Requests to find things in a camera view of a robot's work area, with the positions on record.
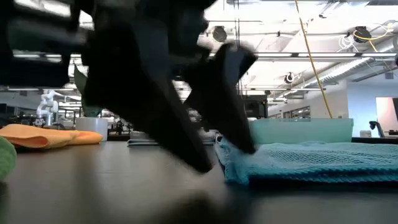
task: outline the table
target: table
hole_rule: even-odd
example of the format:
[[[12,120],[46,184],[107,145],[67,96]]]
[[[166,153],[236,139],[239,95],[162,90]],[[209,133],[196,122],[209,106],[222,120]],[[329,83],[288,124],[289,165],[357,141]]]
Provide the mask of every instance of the table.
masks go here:
[[[208,149],[216,161],[211,148]],[[394,189],[249,190],[219,165],[198,175],[157,146],[125,142],[19,154],[0,223],[396,223]]]

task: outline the orange cloth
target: orange cloth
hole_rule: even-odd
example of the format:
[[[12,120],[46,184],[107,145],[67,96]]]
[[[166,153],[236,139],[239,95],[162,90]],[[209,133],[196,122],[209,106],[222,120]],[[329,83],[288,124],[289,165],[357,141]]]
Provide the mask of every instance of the orange cloth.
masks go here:
[[[9,142],[29,148],[52,149],[66,145],[96,144],[102,135],[91,131],[63,131],[36,128],[23,124],[9,124],[0,129],[0,136]]]

